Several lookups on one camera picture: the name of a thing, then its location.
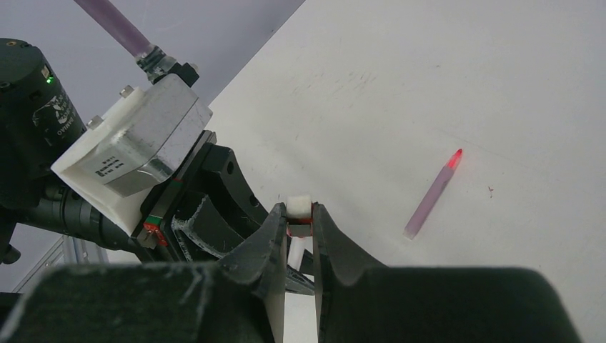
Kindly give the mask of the pink highlighter pen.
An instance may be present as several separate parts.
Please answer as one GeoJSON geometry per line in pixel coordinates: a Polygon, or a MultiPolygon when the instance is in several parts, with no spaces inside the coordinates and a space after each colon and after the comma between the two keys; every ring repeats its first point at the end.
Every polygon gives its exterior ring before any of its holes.
{"type": "Polygon", "coordinates": [[[454,176],[461,162],[463,149],[458,149],[442,167],[404,228],[406,238],[413,240],[426,222],[435,204],[454,176]]]}

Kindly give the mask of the white pen red end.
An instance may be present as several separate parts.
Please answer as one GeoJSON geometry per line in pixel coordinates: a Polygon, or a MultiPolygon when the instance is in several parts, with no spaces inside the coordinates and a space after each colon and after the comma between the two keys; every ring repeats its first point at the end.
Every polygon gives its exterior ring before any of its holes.
{"type": "Polygon", "coordinates": [[[299,271],[304,257],[306,238],[292,237],[287,255],[287,265],[294,270],[299,271]]]}

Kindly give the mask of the red pen cap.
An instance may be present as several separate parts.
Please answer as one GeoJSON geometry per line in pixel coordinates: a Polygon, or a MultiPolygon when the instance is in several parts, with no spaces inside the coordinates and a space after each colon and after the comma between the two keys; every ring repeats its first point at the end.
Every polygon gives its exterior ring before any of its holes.
{"type": "Polygon", "coordinates": [[[288,197],[286,200],[287,233],[291,237],[312,236],[313,205],[310,195],[288,197]]]}

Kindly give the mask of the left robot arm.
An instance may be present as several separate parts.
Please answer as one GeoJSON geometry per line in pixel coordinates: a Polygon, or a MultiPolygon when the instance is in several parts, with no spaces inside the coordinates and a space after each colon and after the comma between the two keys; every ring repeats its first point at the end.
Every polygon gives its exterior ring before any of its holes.
{"type": "Polygon", "coordinates": [[[198,79],[153,46],[137,59],[148,89],[125,88],[84,123],[39,48],[1,40],[1,262],[17,224],[135,254],[214,261],[267,218],[235,153],[206,126],[198,79]]]}

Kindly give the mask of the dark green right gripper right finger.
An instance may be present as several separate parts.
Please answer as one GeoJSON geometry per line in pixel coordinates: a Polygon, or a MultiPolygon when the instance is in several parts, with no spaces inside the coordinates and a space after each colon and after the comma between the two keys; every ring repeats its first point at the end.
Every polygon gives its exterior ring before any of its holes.
{"type": "Polygon", "coordinates": [[[313,206],[320,342],[579,342],[562,301],[517,267],[388,267],[313,206]]]}

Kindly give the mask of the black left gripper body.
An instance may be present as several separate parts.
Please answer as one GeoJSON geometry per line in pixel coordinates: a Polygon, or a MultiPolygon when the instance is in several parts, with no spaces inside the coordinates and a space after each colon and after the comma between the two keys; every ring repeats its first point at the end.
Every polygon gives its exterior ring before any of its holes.
{"type": "Polygon", "coordinates": [[[210,146],[216,142],[216,133],[204,130],[177,171],[169,180],[153,187],[141,204],[141,220],[130,236],[140,262],[193,260],[188,244],[171,228],[172,217],[210,146]]]}

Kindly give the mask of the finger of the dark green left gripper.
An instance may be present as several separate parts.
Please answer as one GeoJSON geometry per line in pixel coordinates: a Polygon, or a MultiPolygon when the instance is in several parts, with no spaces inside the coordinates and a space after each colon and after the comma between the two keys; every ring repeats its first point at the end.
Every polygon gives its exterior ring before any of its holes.
{"type": "Polygon", "coordinates": [[[186,192],[172,217],[171,228],[217,258],[218,267],[236,284],[258,296],[292,292],[313,295],[314,283],[291,267],[287,232],[288,206],[274,205],[260,227],[244,236],[234,230],[202,192],[186,192]]]}
{"type": "Polygon", "coordinates": [[[225,222],[241,237],[249,237],[260,228],[268,211],[247,183],[234,150],[203,144],[201,153],[188,178],[189,186],[209,195],[225,222]]]}

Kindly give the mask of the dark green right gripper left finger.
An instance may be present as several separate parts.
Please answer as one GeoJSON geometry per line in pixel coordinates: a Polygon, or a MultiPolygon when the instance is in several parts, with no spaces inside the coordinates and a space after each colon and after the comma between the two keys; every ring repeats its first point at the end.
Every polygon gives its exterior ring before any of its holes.
{"type": "Polygon", "coordinates": [[[281,342],[286,207],[215,262],[63,265],[21,296],[3,342],[281,342]]]}

